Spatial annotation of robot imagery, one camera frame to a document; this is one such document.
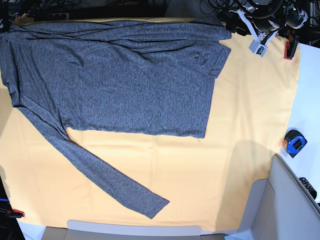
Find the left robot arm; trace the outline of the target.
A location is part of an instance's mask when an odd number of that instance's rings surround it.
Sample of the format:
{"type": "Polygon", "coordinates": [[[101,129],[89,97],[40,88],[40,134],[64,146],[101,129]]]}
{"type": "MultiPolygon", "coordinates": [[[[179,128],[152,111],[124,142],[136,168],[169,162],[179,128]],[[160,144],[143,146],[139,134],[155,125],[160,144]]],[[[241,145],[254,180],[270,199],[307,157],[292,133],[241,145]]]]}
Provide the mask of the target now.
{"type": "Polygon", "coordinates": [[[269,0],[257,3],[254,0],[223,0],[219,3],[217,18],[227,30],[242,36],[251,35],[249,27],[241,20],[238,10],[259,35],[285,29],[297,30],[304,26],[309,16],[295,0],[269,0]]]}

